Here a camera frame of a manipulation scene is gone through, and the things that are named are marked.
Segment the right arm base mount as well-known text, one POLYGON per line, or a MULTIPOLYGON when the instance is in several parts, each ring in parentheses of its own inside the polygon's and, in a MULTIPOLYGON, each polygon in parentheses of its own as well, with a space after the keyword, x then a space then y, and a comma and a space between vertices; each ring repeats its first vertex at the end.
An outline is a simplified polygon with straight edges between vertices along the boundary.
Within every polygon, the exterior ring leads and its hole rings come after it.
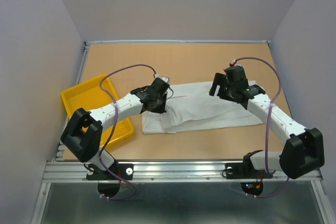
POLYGON ((246 180, 240 186, 244 193, 252 196, 260 196, 264 189, 264 179, 273 178, 273 175, 264 170, 255 170, 253 166, 243 163, 226 163, 222 176, 226 179, 246 180))

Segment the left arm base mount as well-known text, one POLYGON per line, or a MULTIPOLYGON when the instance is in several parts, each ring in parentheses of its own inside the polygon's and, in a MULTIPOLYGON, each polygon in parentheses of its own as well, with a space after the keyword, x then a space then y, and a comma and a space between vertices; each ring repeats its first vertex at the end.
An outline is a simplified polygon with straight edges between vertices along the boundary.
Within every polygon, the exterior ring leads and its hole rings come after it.
POLYGON ((134 174, 134 165, 131 163, 115 163, 107 170, 101 170, 94 164, 84 163, 87 170, 86 180, 98 182, 97 190, 100 197, 110 201, 126 200, 136 195, 138 189, 131 182, 134 174), (128 195, 121 192, 122 183, 131 189, 128 195))

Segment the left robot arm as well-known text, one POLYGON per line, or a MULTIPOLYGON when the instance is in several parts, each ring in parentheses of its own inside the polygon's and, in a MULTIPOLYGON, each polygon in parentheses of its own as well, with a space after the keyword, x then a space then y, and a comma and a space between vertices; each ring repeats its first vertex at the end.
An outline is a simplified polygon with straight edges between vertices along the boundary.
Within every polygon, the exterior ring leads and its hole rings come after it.
POLYGON ((132 90, 115 103, 86 111, 77 109, 67 123, 60 140, 82 163, 91 163, 106 179, 117 172, 116 160, 100 146, 103 132, 116 123, 149 111, 164 113, 168 77, 156 77, 149 85, 132 90))

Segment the white long sleeve shirt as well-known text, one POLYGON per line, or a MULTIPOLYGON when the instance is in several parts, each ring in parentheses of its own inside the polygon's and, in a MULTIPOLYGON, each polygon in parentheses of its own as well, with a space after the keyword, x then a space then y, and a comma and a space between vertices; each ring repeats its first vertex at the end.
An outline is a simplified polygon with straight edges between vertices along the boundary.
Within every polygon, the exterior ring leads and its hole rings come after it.
POLYGON ((210 81, 172 85, 164 113, 142 114, 142 133, 174 134, 263 124, 240 104, 210 96, 211 86, 210 81))

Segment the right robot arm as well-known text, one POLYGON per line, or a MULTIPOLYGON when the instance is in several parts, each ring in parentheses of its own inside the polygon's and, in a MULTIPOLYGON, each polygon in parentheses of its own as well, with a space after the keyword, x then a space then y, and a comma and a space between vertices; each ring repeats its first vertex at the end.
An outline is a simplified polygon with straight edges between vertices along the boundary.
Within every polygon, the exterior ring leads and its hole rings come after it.
POLYGON ((231 66, 224 71, 214 75, 209 94, 240 104, 265 123, 284 145, 281 152, 257 150, 246 154, 241 163, 229 169, 230 177, 254 177, 269 169, 297 179, 325 164, 323 135, 317 128, 309 129, 297 123, 272 103, 263 88, 250 85, 242 66, 231 66))

